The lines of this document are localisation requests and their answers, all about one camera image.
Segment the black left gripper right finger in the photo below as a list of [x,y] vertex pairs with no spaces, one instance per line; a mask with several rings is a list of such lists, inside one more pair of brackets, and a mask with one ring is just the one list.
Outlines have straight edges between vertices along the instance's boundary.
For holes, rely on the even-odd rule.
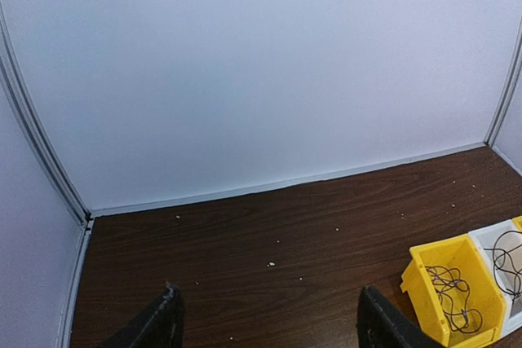
[[363,348],[442,347],[373,286],[365,286],[360,292],[356,331],[358,346]]

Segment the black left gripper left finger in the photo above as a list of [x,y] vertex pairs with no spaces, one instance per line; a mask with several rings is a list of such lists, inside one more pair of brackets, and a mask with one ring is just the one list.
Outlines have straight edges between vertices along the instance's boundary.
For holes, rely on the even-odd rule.
[[184,298],[178,286],[167,283],[136,317],[96,347],[182,347],[183,339]]

